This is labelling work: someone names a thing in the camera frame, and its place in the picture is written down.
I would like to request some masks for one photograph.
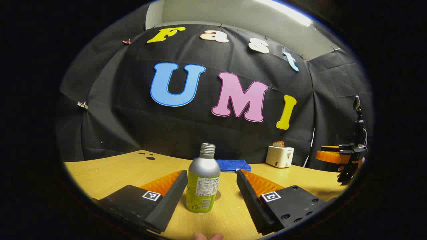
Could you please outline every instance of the green label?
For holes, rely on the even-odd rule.
[[[218,189],[219,175],[214,178],[201,178],[188,172],[187,209],[204,214],[214,206]]]

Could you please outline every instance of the aluminum bottle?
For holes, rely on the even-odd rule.
[[[188,168],[187,209],[198,214],[214,206],[221,170],[214,159],[215,145],[202,143],[200,155]]]

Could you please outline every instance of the screw hole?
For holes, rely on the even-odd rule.
[[[288,219],[290,216],[291,216],[291,215],[289,215],[289,214],[285,214],[285,215],[281,216],[280,218],[281,218],[281,219]]]

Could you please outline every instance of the pink letter m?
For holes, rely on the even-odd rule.
[[[245,107],[249,104],[248,111],[243,115],[246,120],[252,122],[262,122],[264,117],[263,101],[264,94],[268,87],[262,82],[253,82],[248,90],[243,93],[239,78],[232,73],[220,73],[218,77],[222,80],[221,92],[218,104],[212,108],[212,113],[216,116],[230,116],[228,101],[231,100],[234,115],[240,117]]]

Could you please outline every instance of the wooden table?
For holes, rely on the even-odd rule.
[[[66,162],[76,183],[90,196],[101,199],[126,185],[141,186],[178,170],[187,170],[191,160],[173,158],[148,151],[90,161]],[[250,164],[252,172],[283,187],[298,185],[320,199],[328,201],[344,191],[336,181],[338,173],[313,170],[292,165],[278,169],[268,164]],[[195,214],[185,207],[185,191],[175,212],[160,235],[170,239],[192,238],[193,232],[210,237],[220,232],[225,240],[258,239],[248,209],[236,183],[236,173],[221,173],[218,191],[221,197],[206,214]]]

